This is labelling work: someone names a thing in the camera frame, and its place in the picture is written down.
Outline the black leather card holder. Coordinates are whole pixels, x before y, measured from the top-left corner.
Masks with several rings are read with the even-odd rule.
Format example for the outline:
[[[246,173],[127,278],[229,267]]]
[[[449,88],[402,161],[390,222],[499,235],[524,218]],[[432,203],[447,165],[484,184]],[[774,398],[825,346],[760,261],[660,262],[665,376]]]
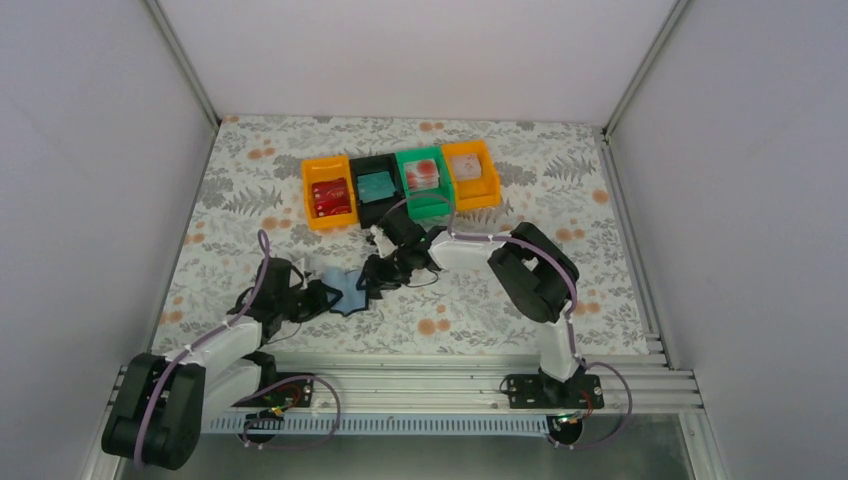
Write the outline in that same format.
[[[345,271],[330,267],[323,273],[321,281],[327,288],[330,313],[348,317],[369,309],[370,297],[361,269]]]

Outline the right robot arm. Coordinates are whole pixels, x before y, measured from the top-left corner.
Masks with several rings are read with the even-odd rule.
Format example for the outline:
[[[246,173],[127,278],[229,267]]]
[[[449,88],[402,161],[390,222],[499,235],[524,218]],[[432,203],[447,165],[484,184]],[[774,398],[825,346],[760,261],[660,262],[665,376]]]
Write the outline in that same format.
[[[577,408],[585,404],[579,378],[585,370],[576,351],[570,313],[576,305],[579,271],[534,224],[494,235],[424,229],[401,210],[390,211],[373,228],[378,252],[357,280],[358,289],[378,298],[410,282],[414,272],[482,270],[492,273],[520,314],[537,327],[539,369],[511,374],[504,393],[515,409]]]

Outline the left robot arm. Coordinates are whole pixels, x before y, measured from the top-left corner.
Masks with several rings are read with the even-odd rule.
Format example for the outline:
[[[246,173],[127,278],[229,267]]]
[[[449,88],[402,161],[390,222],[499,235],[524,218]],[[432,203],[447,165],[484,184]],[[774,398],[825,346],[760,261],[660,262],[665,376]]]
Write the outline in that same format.
[[[126,368],[100,447],[143,466],[182,467],[202,430],[235,406],[258,408],[256,420],[280,420],[306,408],[318,378],[284,373],[261,348],[285,321],[303,324],[343,294],[281,258],[261,261],[255,284],[223,322],[165,355],[141,353]]]

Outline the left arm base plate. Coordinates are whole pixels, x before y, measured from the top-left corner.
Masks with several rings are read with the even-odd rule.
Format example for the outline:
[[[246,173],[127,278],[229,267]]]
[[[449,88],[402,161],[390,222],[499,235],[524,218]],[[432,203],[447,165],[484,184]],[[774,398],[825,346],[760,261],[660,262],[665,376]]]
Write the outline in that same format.
[[[279,372],[273,381],[261,380],[254,396],[240,398],[227,408],[306,408],[312,403],[314,388],[312,374]]]

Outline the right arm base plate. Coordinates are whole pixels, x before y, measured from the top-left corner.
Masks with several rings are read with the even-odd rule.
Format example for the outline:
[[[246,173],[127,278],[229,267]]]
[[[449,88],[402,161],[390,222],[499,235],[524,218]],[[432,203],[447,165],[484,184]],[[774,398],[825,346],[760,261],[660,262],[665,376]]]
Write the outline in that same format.
[[[511,409],[601,409],[605,406],[600,378],[577,372],[564,382],[536,374],[507,375],[499,387]]]

